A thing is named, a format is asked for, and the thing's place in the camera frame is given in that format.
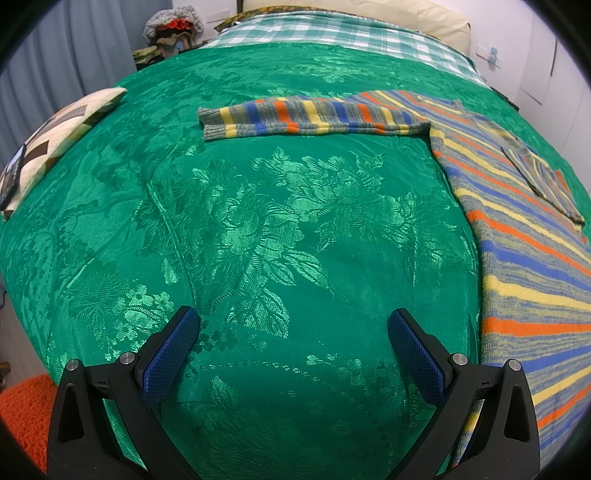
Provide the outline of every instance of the pile of clothes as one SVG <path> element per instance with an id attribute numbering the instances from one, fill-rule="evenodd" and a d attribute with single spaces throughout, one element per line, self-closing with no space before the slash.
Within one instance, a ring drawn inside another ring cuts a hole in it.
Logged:
<path id="1" fill-rule="evenodd" d="M 146 22 L 144 38 L 149 47 L 134 50 L 138 70 L 158 61 L 174 57 L 197 46 L 203 32 L 203 21 L 191 5 L 159 10 Z"/>

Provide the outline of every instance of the blue gripper pad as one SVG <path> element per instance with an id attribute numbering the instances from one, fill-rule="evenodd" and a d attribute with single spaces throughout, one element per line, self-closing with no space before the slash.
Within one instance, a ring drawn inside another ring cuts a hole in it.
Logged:
<path id="1" fill-rule="evenodd" d="M 172 326 L 172 323 L 176 324 L 168 333 L 168 327 Z M 191 307 L 181 307 L 162 332 L 155 334 L 168 334 L 168 336 L 157 351 L 151 352 L 153 355 L 151 360 L 148 360 L 149 363 L 140 372 L 142 398 L 146 404 L 159 402 L 168 393 L 170 385 L 199 335 L 199 324 L 200 318 L 195 310 Z"/>
<path id="2" fill-rule="evenodd" d="M 396 311 L 388 320 L 388 337 L 423 400 L 437 408 L 443 406 L 446 399 L 444 374 L 406 320 Z"/>

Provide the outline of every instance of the silver screw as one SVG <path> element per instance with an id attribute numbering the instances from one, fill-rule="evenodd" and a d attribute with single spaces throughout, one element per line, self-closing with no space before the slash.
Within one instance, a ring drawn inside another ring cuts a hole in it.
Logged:
<path id="1" fill-rule="evenodd" d="M 76 368 L 78 368 L 78 365 L 80 365 L 80 362 L 73 358 L 66 364 L 66 369 L 70 372 L 73 372 L 74 370 L 76 370 Z"/>
<path id="2" fill-rule="evenodd" d="M 121 356 L 119 357 L 119 362 L 121 362 L 124 365 L 129 365 L 134 360 L 135 360 L 135 353 L 133 353 L 133 352 L 122 353 Z"/>
<path id="3" fill-rule="evenodd" d="M 458 365 L 466 365 L 468 363 L 468 357 L 463 353 L 454 353 L 452 360 Z"/>
<path id="4" fill-rule="evenodd" d="M 509 368 L 518 372 L 519 370 L 521 370 L 521 364 L 517 360 L 512 358 L 511 360 L 509 360 Z"/>

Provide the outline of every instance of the green cloth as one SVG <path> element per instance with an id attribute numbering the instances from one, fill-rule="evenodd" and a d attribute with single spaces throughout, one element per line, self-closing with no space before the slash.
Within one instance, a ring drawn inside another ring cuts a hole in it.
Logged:
<path id="1" fill-rule="evenodd" d="M 56 381 L 68 359 L 112 361 L 196 307 L 200 339 L 156 412 L 204 480 L 383 480 L 432 412 L 400 373 L 387 316 L 406 307 L 477 361 L 480 272 L 426 140 L 205 144 L 198 107 L 372 89 L 459 98 L 562 168 L 591 218 L 571 168 L 509 105 L 419 62 L 315 44 L 211 48 L 120 85 L 117 110 L 1 226 L 0 264 Z M 314 178 L 326 208 L 296 215 L 265 175 L 273 157 Z"/>

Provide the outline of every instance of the beige cushion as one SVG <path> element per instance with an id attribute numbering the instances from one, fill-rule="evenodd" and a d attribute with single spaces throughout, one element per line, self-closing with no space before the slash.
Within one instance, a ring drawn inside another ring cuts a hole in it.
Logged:
<path id="1" fill-rule="evenodd" d="M 20 177 L 12 199 L 2 211 L 8 220 L 27 194 L 53 165 L 88 130 L 115 108 L 127 90 L 121 87 L 93 92 L 62 108 L 27 140 Z M 7 167 L 0 175 L 0 190 L 8 181 Z"/>
<path id="2" fill-rule="evenodd" d="M 438 38 L 465 55 L 470 52 L 468 19 L 429 0 L 244 0 L 243 10 L 297 5 L 375 18 Z"/>

